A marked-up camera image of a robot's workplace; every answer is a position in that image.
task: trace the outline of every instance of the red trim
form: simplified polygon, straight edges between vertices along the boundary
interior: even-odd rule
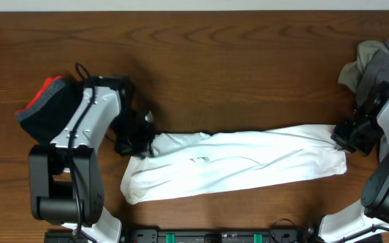
[[[35,95],[35,97],[29,102],[29,104],[25,107],[25,109],[20,109],[18,111],[15,112],[15,114],[17,113],[20,113],[20,112],[23,112],[23,111],[26,111],[27,109],[29,109],[34,103],[36,103],[38,101],[38,99],[40,98],[40,96],[43,94],[43,92],[56,80],[62,78],[62,76],[56,76],[54,78],[47,78],[45,80],[45,82],[43,83],[43,86],[40,88],[40,90],[37,92],[37,94]]]

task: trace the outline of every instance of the green tape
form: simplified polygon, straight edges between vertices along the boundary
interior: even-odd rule
[[[262,235],[261,234],[255,234],[254,236],[255,243],[262,243]]]
[[[167,234],[166,243],[175,243],[175,234]]]

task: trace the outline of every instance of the red and black fabric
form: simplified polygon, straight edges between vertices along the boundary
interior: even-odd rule
[[[25,109],[16,111],[21,127],[40,144],[49,144],[68,124],[83,95],[84,82],[47,78]]]

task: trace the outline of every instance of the white cloth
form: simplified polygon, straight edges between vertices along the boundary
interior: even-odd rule
[[[160,134],[154,157],[132,157],[121,191],[136,204],[312,180],[346,171],[334,126],[302,125],[266,132]]]

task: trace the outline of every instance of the brown wooden surface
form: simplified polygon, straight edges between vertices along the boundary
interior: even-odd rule
[[[96,75],[130,74],[160,130],[336,124],[353,108],[338,74],[368,39],[389,39],[389,11],[0,13],[0,242],[40,242],[50,228],[30,214],[34,141],[14,117],[47,76],[74,73],[75,61]],[[129,206],[127,162],[103,142],[105,206],[129,227],[162,229],[304,225],[358,200],[377,167],[375,153],[354,154],[345,175]]]

